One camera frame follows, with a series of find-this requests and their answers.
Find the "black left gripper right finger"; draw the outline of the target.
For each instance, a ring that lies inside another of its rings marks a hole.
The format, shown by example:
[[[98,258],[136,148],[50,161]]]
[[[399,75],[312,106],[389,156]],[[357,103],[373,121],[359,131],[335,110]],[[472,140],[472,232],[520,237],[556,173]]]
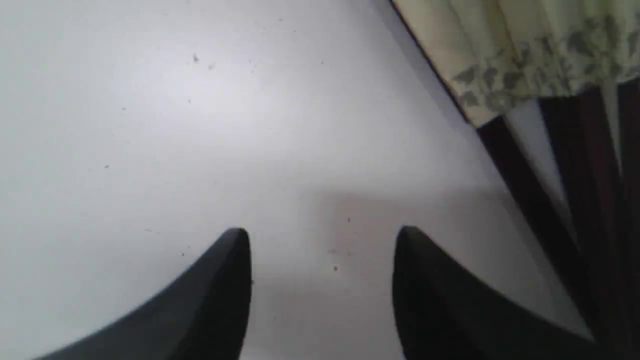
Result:
[[[489,287],[420,228],[398,231],[391,276],[406,360],[628,360]]]

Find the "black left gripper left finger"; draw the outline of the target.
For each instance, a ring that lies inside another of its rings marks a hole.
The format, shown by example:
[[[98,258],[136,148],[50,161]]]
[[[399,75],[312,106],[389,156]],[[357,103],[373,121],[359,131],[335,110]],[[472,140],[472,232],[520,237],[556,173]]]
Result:
[[[249,233],[228,228],[137,309],[43,360],[238,360],[252,300]]]

